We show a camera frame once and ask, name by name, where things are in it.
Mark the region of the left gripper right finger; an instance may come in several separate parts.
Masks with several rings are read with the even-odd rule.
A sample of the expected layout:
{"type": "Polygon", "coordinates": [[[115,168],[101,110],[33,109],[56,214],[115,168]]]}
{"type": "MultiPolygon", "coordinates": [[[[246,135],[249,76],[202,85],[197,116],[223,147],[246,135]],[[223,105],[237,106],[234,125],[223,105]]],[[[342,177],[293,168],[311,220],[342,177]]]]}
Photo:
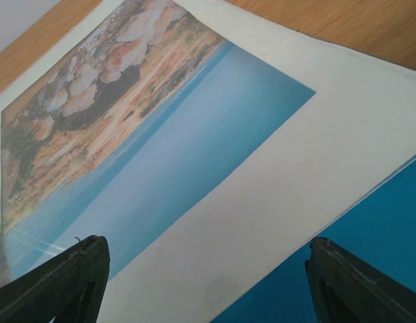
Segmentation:
{"type": "Polygon", "coordinates": [[[305,261],[319,322],[416,322],[416,292],[327,238],[305,261]]]}

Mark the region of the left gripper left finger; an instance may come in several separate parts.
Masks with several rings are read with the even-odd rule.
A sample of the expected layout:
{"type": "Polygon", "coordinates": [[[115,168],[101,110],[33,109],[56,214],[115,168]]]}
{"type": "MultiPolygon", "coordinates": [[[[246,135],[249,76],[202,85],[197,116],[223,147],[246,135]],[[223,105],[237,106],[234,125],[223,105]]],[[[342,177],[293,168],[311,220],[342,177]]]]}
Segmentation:
{"type": "Polygon", "coordinates": [[[104,236],[89,236],[0,288],[0,322],[96,322],[110,272],[104,236]]]}

